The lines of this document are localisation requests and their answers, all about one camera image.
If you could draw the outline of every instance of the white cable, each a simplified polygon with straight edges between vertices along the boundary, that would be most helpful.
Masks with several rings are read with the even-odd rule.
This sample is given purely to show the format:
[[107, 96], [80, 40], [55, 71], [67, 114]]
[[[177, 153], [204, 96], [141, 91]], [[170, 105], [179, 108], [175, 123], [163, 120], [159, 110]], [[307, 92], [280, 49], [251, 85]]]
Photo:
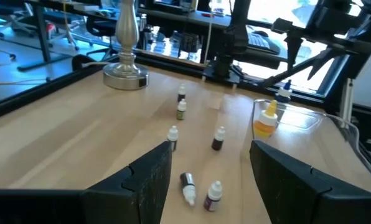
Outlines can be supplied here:
[[9, 64], [12, 63], [13, 60], [16, 59], [15, 55], [12, 54], [12, 53], [10, 53], [10, 52], [6, 52], [5, 50], [0, 50], [0, 52], [10, 55], [10, 61], [9, 62], [6, 62], [6, 63], [0, 63], [0, 66], [9, 65]]
[[89, 62], [86, 64], [83, 64], [83, 67], [87, 67], [90, 65], [109, 65], [111, 62]]
[[210, 7], [210, 22], [209, 22], [209, 31], [208, 31], [208, 42], [206, 43], [206, 51], [205, 51], [205, 58], [204, 58], [204, 62], [205, 64], [207, 64], [207, 61], [206, 59], [208, 58], [208, 51], [209, 51], [209, 45], [210, 45], [210, 36], [212, 35], [212, 23], [213, 23], [213, 6], [214, 6], [214, 3], [212, 1], [212, 7]]

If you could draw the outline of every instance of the clear plastic tray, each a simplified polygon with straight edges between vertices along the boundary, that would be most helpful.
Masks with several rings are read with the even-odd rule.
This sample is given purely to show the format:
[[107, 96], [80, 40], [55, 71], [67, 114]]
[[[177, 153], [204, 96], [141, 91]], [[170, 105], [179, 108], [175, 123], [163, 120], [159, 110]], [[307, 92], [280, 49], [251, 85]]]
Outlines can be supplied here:
[[[267, 109], [270, 100], [255, 100], [252, 121]], [[359, 130], [329, 114], [278, 103], [283, 112], [276, 131], [266, 139], [253, 139], [293, 156], [338, 179], [371, 191], [371, 164], [359, 150]]]

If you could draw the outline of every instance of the green liquid bottle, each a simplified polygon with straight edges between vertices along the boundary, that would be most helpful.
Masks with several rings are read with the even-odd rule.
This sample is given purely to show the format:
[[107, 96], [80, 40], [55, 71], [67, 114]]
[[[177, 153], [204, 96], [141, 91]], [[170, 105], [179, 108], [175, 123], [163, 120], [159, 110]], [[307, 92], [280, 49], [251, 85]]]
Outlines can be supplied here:
[[187, 103], [186, 99], [181, 99], [179, 106], [177, 106], [176, 119], [184, 120], [186, 116]]

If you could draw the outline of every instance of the silver lamp base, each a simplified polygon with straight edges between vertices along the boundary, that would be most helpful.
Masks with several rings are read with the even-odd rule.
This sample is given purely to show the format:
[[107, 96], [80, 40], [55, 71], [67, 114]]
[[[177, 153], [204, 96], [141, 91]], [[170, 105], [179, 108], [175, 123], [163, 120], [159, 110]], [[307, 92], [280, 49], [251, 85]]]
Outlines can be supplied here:
[[134, 65], [137, 70], [133, 73], [120, 72], [120, 63], [111, 63], [103, 68], [103, 82], [109, 87], [118, 90], [139, 90], [148, 86], [148, 69], [141, 65]]

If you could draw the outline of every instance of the small dropper bottle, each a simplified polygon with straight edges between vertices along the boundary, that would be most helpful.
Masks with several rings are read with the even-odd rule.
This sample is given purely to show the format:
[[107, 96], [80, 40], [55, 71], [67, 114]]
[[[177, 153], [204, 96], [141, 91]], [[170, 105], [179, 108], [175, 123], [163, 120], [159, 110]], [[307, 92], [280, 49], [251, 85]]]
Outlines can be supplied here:
[[186, 99], [182, 99], [179, 103], [179, 106], [177, 106], [176, 118], [178, 120], [183, 120], [186, 117], [186, 109], [187, 109]]
[[276, 114], [278, 116], [278, 122], [281, 121], [281, 118], [284, 115], [284, 112], [286, 110], [286, 106], [284, 104], [289, 103], [291, 101], [291, 80], [288, 80], [287, 83], [285, 83], [283, 88], [280, 88], [278, 90], [278, 93], [275, 94], [274, 100], [276, 100], [278, 103]]
[[217, 210], [218, 203], [222, 199], [223, 187], [220, 181], [215, 181], [212, 183], [206, 195], [204, 208], [210, 212]]
[[185, 172], [180, 175], [180, 182], [181, 182], [181, 188], [183, 191], [183, 195], [185, 200], [191, 205], [195, 205], [195, 184], [194, 180], [192, 179], [192, 174]]
[[176, 150], [178, 139], [179, 131], [177, 130], [176, 126], [172, 126], [172, 128], [169, 129], [169, 133], [167, 134], [167, 140], [171, 143], [172, 152]]
[[263, 110], [260, 113], [258, 120], [253, 123], [255, 137], [266, 139], [275, 132], [278, 119], [277, 114], [275, 114], [276, 109], [277, 101], [273, 100], [267, 110]]
[[179, 92], [177, 94], [177, 102], [180, 102], [182, 99], [186, 98], [186, 86], [182, 83], [179, 87]]
[[219, 151], [222, 149], [223, 142], [224, 142], [225, 130], [224, 127], [221, 126], [215, 134], [215, 138], [212, 142], [212, 149]]

